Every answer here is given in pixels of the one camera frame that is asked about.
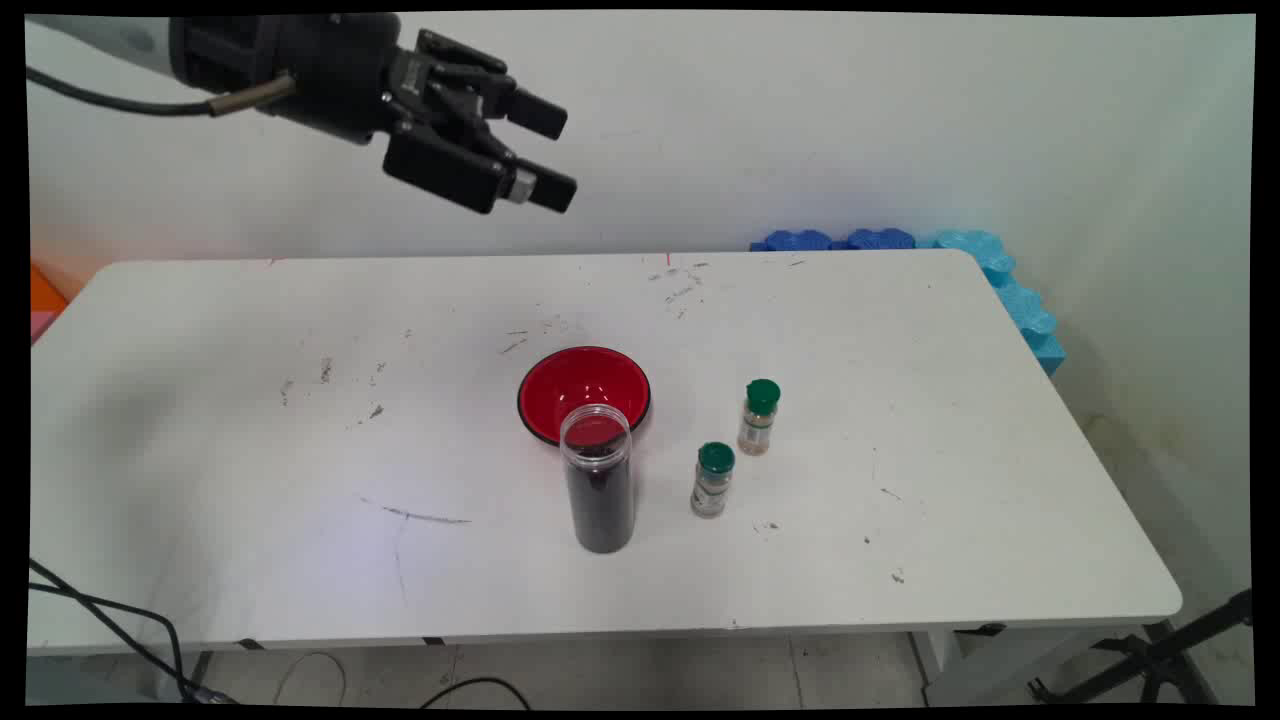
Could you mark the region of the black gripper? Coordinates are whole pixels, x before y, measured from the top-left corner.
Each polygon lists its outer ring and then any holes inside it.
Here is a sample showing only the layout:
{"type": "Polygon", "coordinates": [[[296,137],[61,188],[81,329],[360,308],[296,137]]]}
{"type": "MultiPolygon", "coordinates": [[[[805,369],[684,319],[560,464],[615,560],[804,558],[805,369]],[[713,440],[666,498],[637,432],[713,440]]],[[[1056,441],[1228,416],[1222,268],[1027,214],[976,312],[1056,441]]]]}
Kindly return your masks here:
{"type": "Polygon", "coordinates": [[[210,117],[257,109],[352,143],[389,133],[383,170],[475,213],[499,201],[566,213],[579,183],[520,156],[488,120],[559,138],[568,113],[521,87],[503,60],[396,13],[174,15],[175,78],[210,117]]]}

